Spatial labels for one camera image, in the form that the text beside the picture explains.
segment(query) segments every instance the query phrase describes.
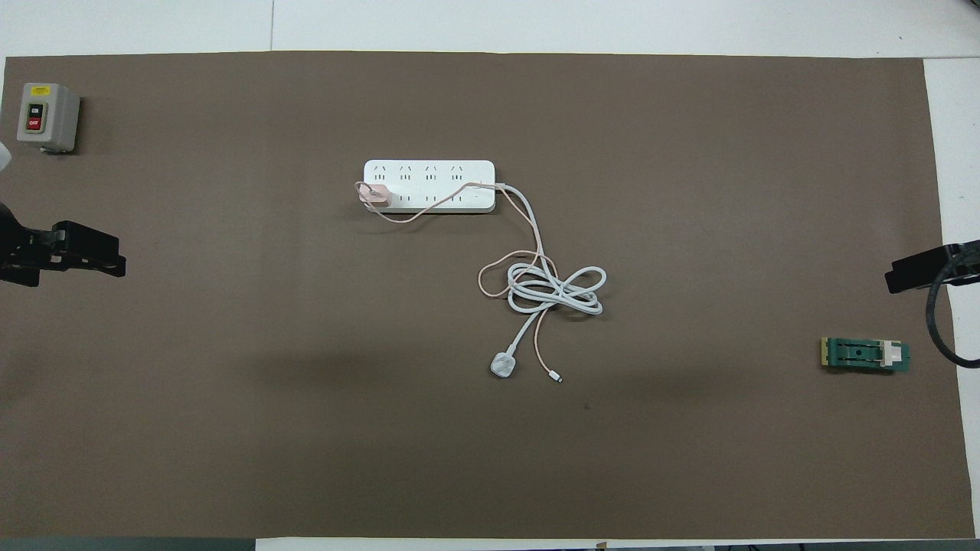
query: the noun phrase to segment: white plug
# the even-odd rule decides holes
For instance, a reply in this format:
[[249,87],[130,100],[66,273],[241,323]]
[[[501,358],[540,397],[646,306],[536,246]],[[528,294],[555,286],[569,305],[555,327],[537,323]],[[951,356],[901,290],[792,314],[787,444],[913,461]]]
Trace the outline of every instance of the white plug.
[[507,352],[498,352],[496,356],[493,357],[493,361],[490,362],[490,371],[493,375],[500,378],[507,378],[511,376],[514,372],[514,366],[517,362],[514,356],[511,356]]

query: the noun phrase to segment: power strip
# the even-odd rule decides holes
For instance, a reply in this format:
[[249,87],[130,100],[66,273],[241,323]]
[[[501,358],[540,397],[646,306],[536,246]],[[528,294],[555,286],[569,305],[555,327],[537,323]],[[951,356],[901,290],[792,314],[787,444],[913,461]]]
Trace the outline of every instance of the power strip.
[[[490,161],[378,160],[365,163],[364,182],[381,184],[391,193],[382,213],[417,213],[444,199],[467,182],[493,184],[496,172]],[[468,187],[431,213],[489,213],[496,204],[496,189]]]

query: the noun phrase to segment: cable connector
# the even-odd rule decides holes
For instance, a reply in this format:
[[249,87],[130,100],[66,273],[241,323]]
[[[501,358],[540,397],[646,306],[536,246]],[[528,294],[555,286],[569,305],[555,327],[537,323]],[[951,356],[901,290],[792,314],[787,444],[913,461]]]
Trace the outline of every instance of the cable connector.
[[500,378],[507,378],[514,372],[517,361],[507,352],[498,352],[490,362],[490,371]]
[[387,207],[391,201],[391,191],[388,186],[381,183],[358,182],[358,195],[365,206]]

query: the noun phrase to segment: white table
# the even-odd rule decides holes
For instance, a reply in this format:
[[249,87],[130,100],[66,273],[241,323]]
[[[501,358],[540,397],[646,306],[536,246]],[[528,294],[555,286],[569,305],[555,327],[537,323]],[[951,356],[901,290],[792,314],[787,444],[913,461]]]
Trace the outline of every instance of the white table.
[[[980,238],[980,9],[966,0],[4,0],[0,5],[4,65],[7,56],[269,50],[925,58],[944,241]],[[950,292],[956,350],[980,356],[980,285]],[[959,393],[974,525],[980,526],[980,371],[959,369]],[[279,538],[259,540],[258,549],[554,549],[596,543]],[[713,543],[721,542],[610,540],[618,547]]]

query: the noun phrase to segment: white cable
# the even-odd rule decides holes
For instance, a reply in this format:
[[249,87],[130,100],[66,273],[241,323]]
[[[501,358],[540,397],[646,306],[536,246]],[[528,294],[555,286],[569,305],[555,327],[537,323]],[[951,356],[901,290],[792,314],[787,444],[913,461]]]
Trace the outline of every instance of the white cable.
[[[534,217],[534,210],[531,209],[530,202],[527,200],[527,197],[520,192],[520,190],[511,185],[507,185],[505,183],[486,184],[468,182],[463,184],[452,194],[419,211],[414,216],[406,220],[394,220],[378,211],[377,208],[375,208],[374,205],[368,201],[369,194],[376,194],[374,189],[371,188],[370,184],[359,181],[357,182],[356,187],[358,196],[361,198],[362,203],[364,203],[370,211],[379,215],[388,222],[393,222],[396,224],[405,224],[414,221],[419,216],[428,212],[434,207],[452,199],[467,187],[493,187],[501,191],[508,202],[511,203],[514,209],[517,210],[517,212],[531,226],[531,230],[534,233],[535,250],[528,251],[520,249],[512,251],[501,257],[496,262],[492,262],[484,266],[482,269],[480,269],[476,276],[476,283],[484,295],[491,298],[501,298],[506,294],[507,302],[511,305],[511,308],[515,312],[528,315],[527,321],[521,326],[520,330],[517,332],[517,335],[514,337],[514,341],[511,342],[511,345],[508,346],[507,350],[505,352],[498,353],[497,356],[494,357],[493,361],[490,363],[490,371],[492,371],[494,375],[500,377],[507,377],[511,375],[511,372],[514,370],[515,366],[514,352],[517,349],[517,345],[520,343],[521,339],[527,333],[527,330],[531,327],[531,325],[535,324],[536,322],[536,326],[534,328],[534,352],[538,357],[538,361],[541,363],[541,367],[546,373],[548,373],[548,376],[557,382],[562,382],[562,376],[550,369],[548,365],[545,364],[544,359],[541,357],[541,349],[538,346],[538,332],[541,328],[541,324],[544,322],[545,314],[547,314],[548,310],[554,306],[566,306],[572,310],[590,316],[598,316],[599,314],[602,314],[603,305],[601,302],[599,302],[599,297],[596,295],[596,291],[606,283],[605,270],[599,268],[598,266],[587,266],[579,269],[569,277],[561,279],[558,275],[558,270],[555,268],[555,263],[545,255],[544,246],[541,242],[541,230],[538,227],[537,219]],[[524,207],[524,211],[520,210],[509,194],[514,195],[520,200]],[[483,286],[484,272],[500,265],[509,258],[527,255],[532,256],[530,262],[515,262],[507,268],[507,286],[504,289],[496,293],[491,293],[490,291],[486,290],[486,288]],[[586,287],[573,283],[578,278],[589,274],[598,276],[598,281]],[[515,301],[517,298],[531,302],[532,306],[521,306]]]

